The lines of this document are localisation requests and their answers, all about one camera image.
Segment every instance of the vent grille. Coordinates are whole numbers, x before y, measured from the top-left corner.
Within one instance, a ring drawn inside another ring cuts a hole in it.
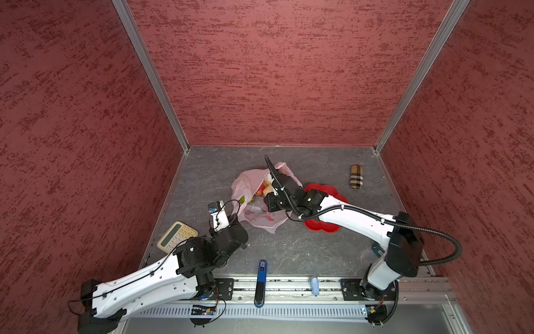
[[[262,308],[256,308],[253,304],[228,304],[221,318],[264,318],[264,319],[287,319],[287,320],[333,320],[360,322],[365,320],[362,312],[363,305],[306,305],[306,304],[270,304]],[[219,305],[215,316],[224,309]],[[134,317],[151,318],[189,318],[191,305],[166,304],[160,307],[147,309]],[[194,316],[198,318],[211,318],[211,316]]]

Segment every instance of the metal frame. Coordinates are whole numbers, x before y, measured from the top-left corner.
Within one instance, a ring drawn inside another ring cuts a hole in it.
[[[182,149],[184,152],[189,152],[190,145],[185,137],[184,129],[182,129],[182,126],[180,125],[178,116],[172,107],[172,103],[167,95],[167,92],[165,91],[163,83],[161,82],[158,71],[156,70],[154,63],[150,58],[150,54],[148,53],[146,45],[143,42],[141,33],[139,32],[139,29],[137,29],[137,25],[130,11],[130,7],[128,7],[126,0],[112,0],[112,2],[117,10],[117,13],[119,14],[126,32],[128,33],[128,36],[130,37],[133,48],[136,50],[137,56],[139,57],[139,60],[141,60],[141,64],[143,64],[146,75],[152,83],[152,87],[154,88],[154,91],[160,100],[161,106],[163,107],[163,110],[169,119],[172,129],[174,130]]]
[[[354,305],[376,304],[377,301],[344,301],[341,291],[341,276],[319,276],[319,296],[315,297],[311,293],[311,285],[308,276],[268,276],[265,296],[269,306],[273,309],[285,309],[285,313],[267,312],[267,314],[256,314],[257,308],[254,306],[254,294],[256,290],[256,275],[223,275],[218,278],[233,278],[232,300],[227,300],[228,309],[235,309],[234,312],[223,314],[222,318],[266,318],[275,320],[312,320],[312,316],[294,316],[291,308],[316,308],[324,309],[354,309]],[[447,277],[413,277],[404,278],[399,281],[399,304],[424,304],[443,305],[447,321],[451,329],[456,334],[471,334],[471,330],[463,312],[460,309],[456,295],[452,291]],[[198,301],[177,300],[164,305],[145,310],[133,317],[175,317],[187,318],[192,304]],[[362,316],[355,314],[350,316],[344,311],[339,315],[319,317],[319,320],[329,321],[350,321],[363,322]],[[113,334],[121,334],[127,327],[128,322],[122,322],[113,331]]]
[[[408,104],[415,95],[415,92],[417,91],[417,89],[421,85],[421,82],[423,82],[423,79],[432,67],[434,60],[436,60],[437,55],[439,54],[439,52],[445,45],[445,42],[451,35],[452,30],[456,26],[456,23],[460,19],[460,16],[463,14],[465,8],[467,7],[467,4],[469,4],[469,0],[454,0],[452,2],[451,6],[449,7],[449,10],[447,11],[447,14],[445,14],[445,17],[441,22],[441,25],[439,26],[438,30],[436,31],[436,34],[434,35],[434,38],[428,46],[425,55],[421,59],[417,70],[415,70],[415,74],[413,75],[412,81],[410,81],[408,87],[406,87],[406,90],[400,98],[397,107],[393,111],[391,118],[389,119],[388,123],[386,124],[386,127],[382,131],[382,134],[380,135],[378,141],[374,146],[377,153],[380,153],[380,151],[382,151],[382,149],[384,148],[384,145],[388,141],[388,138],[393,132],[393,129],[401,119],[404,111],[408,107]]]

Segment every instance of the red textured wall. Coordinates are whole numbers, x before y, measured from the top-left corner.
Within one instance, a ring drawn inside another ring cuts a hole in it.
[[[136,270],[181,148],[109,0],[0,4],[0,332]]]
[[[533,17],[471,0],[382,152],[408,212],[462,241],[440,269],[477,333],[534,332]]]
[[[191,144],[374,145],[451,0],[130,0]]]

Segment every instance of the mounting plate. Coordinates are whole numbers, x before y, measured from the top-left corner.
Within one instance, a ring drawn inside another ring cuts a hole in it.
[[[231,300],[232,295],[233,295],[234,279],[233,278],[214,278],[214,280],[215,280],[215,285],[219,289],[219,297],[221,297],[222,299],[226,301]],[[195,298],[191,298],[190,300],[201,300],[201,299],[198,297],[195,297]],[[213,294],[211,297],[207,299],[202,299],[202,300],[215,300],[215,294]]]
[[[362,295],[362,287],[360,278],[342,278],[339,280],[341,283],[341,293],[343,294],[343,300],[345,301],[366,301]],[[391,283],[384,291],[384,300],[395,300],[395,288]]]

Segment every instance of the white robotic arm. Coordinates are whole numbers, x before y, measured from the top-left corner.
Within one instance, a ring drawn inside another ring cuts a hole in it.
[[[223,267],[238,248],[246,248],[248,234],[239,223],[229,223],[224,206],[215,202],[209,210],[220,222],[210,229],[211,238],[189,238],[163,259],[123,278],[83,283],[85,312],[78,317],[78,333],[106,334],[119,321],[155,305],[212,296],[216,284],[211,271]]]

